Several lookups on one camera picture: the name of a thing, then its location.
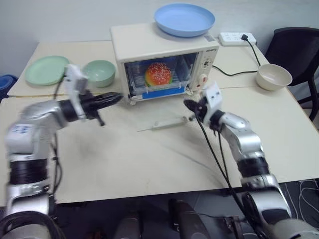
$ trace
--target white table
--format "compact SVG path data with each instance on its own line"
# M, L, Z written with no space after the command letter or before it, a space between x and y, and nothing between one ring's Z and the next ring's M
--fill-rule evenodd
M260 50L255 47L256 53L260 58L261 64L268 63ZM52 95L55 90L53 86L31 86L25 80L25 70L35 60L48 56L61 55L69 59L71 63L78 64L80 67L85 66L93 60L108 60L116 66L113 46L111 41L92 41L92 42L62 42L62 43L40 43L34 54L28 61L26 68L22 72L18 82L10 89L10 96L48 96ZM220 67L225 72L232 74L241 71L254 71L258 65L250 47L223 47L218 50L214 65ZM236 77L223 75L216 69L212 69L209 77L217 81L220 88L231 87L250 87L256 86L255 74L243 74ZM90 90L95 94L107 91L120 91L121 83L118 70L116 69L114 83L105 88L93 88ZM61 87L60 94L66 93Z
M31 61L45 55L64 55L81 66L94 59L114 60L111 42L39 44ZM262 64L267 63L257 50ZM214 64L227 73L256 70L249 47L221 47ZM247 118L260 136L266 159L279 182L319 177L319 134L287 89L269 92L256 86L255 74L226 77L210 73L222 88L223 110ZM0 151L3 137L24 107L51 97L55 86L34 88L23 74L10 95L42 96L9 98L0 105ZM99 91L120 91L118 80ZM59 131L64 178L57 192L59 203L102 200L173 192L224 188L215 162L196 122L157 131L155 121L189 116L183 96L138 102L124 101L101 110L106 126L96 120L73 122ZM208 130L213 148L219 154L217 138ZM231 183L240 186L240 174L230 149L223 141ZM0 180L6 182L7 162L0 155ZM4 183L0 184L4 192ZM4 193L0 194L0 206Z

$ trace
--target black chair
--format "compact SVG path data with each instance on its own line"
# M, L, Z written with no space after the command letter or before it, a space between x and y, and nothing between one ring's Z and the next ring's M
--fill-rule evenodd
M312 101L309 118L313 121L319 109L319 94L314 82L314 74L319 66L319 29L286 27L275 30L266 58L290 72L293 77L290 86L308 82L311 96L298 103Z

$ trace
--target white wall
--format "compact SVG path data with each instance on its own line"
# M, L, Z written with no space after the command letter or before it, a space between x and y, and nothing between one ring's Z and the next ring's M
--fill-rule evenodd
M0 0L0 75L19 75L37 42L109 40L112 25L153 21L173 0ZM318 0L183 0L216 16L212 33L252 32L263 52L276 28L319 28Z

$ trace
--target oven dial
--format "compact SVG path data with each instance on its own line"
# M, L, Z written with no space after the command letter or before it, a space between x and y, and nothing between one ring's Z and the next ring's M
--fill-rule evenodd
M198 89L201 89L208 81L208 76L206 74L201 74L197 78L197 85Z
M208 58L204 59L201 66L203 69L206 69L207 67L211 66L212 64L213 64L213 60L208 57Z

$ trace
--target oven door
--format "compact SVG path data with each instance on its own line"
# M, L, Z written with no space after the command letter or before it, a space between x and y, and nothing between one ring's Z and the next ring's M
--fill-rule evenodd
M194 78L198 53L168 56L124 64L133 101L182 94Z

